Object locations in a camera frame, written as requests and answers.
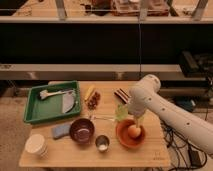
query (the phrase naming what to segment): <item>purple bowl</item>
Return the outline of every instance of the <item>purple bowl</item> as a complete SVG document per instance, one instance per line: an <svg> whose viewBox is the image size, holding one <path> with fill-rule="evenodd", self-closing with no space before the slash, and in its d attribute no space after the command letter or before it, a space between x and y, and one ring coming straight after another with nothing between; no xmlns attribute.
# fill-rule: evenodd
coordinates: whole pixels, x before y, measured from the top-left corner
<svg viewBox="0 0 213 171"><path fill-rule="evenodd" d="M77 119L70 126L70 137L79 144L89 143L94 132L94 124L89 119Z"/></svg>

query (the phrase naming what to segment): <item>green plastic tray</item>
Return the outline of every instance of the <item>green plastic tray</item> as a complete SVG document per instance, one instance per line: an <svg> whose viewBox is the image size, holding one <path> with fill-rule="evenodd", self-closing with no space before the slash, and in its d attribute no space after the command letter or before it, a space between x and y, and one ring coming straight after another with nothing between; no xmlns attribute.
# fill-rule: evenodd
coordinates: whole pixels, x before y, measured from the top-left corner
<svg viewBox="0 0 213 171"><path fill-rule="evenodd" d="M74 88L76 91L76 104L70 112L62 113L62 95L55 95L40 100L38 95L42 90L55 92L64 89ZM28 94L28 100L25 108L24 122L39 124L49 121L55 121L72 116L81 112L80 90L77 81L69 81L60 84L32 87Z"/></svg>

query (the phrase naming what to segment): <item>orange bowl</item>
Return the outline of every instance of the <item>orange bowl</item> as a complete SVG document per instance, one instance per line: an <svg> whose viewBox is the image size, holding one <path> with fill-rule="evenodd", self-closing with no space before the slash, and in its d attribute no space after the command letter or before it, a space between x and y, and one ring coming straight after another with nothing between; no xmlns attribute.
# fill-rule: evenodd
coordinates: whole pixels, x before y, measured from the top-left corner
<svg viewBox="0 0 213 171"><path fill-rule="evenodd" d="M145 130L143 126L141 128L141 134L137 138L131 138L128 134L128 128L131 125L134 125L135 122L132 119L125 119L119 122L116 126L116 136L119 142L128 148L138 148L141 146L145 139Z"/></svg>

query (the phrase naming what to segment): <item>black wall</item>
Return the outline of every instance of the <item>black wall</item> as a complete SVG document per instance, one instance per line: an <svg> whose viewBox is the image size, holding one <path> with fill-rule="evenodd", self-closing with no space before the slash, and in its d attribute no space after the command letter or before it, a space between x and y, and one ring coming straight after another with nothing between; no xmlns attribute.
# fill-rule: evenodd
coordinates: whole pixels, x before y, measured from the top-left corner
<svg viewBox="0 0 213 171"><path fill-rule="evenodd" d="M175 64L182 50L213 52L213 25L143 24L142 63ZM1 63L137 64L138 24L0 24Z"/></svg>

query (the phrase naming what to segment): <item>small metal cup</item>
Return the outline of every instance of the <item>small metal cup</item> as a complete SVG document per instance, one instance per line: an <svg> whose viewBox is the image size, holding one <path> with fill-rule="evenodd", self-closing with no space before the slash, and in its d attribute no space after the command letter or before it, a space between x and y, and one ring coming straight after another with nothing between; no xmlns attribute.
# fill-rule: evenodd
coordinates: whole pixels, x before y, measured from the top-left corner
<svg viewBox="0 0 213 171"><path fill-rule="evenodd" d="M109 138L105 135L99 135L95 140L95 145L100 152L107 151L109 147Z"/></svg>

